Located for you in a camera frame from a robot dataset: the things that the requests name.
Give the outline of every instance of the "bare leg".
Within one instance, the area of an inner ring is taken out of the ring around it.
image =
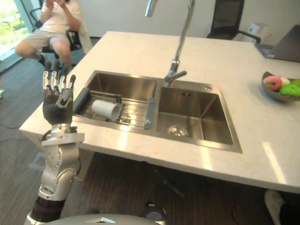
[[[15,53],[24,58],[30,58],[34,60],[40,60],[41,56],[37,54],[34,47],[27,44],[26,42],[21,42],[15,47]]]
[[[52,48],[59,55],[61,62],[66,66],[72,65],[72,55],[70,45],[65,41],[56,41],[52,44]]]

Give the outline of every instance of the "wooden floor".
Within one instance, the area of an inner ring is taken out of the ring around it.
[[[82,56],[81,51],[73,53],[74,61]],[[37,197],[44,154],[14,127],[41,103],[42,72],[36,61],[26,59],[1,76],[6,92],[0,102],[0,123],[11,127],[0,128],[1,225],[22,225]],[[164,178],[185,197],[163,184]],[[153,202],[167,210],[171,225],[272,225],[264,191],[97,153],[86,179],[74,183],[62,216],[95,210],[139,216],[144,205]]]

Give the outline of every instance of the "kitchen island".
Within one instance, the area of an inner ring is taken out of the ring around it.
[[[175,36],[106,33],[71,71],[76,75],[74,97],[95,70],[164,78],[178,41]],[[194,37],[186,39],[180,61],[179,71],[187,75],[179,80],[221,88],[242,153],[73,122],[79,133],[85,133],[80,148],[300,193],[300,102],[277,102],[261,87],[266,71],[300,78],[300,63],[266,59],[253,43]],[[42,149],[40,139],[49,128],[40,105],[20,130]]]

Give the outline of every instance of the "gray bowl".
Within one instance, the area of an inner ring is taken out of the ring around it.
[[[283,94],[280,94],[279,92],[267,89],[267,87],[263,83],[263,80],[268,76],[274,76],[274,75],[269,72],[265,72],[262,76],[262,88],[264,89],[264,91],[266,92],[267,95],[269,95],[270,97],[272,97],[275,100],[282,101],[282,102],[300,101],[300,97],[295,97],[292,95],[283,95]]]

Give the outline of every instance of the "pink donut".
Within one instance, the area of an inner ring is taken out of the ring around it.
[[[278,76],[268,76],[262,81],[267,89],[277,91],[282,86],[282,80]]]

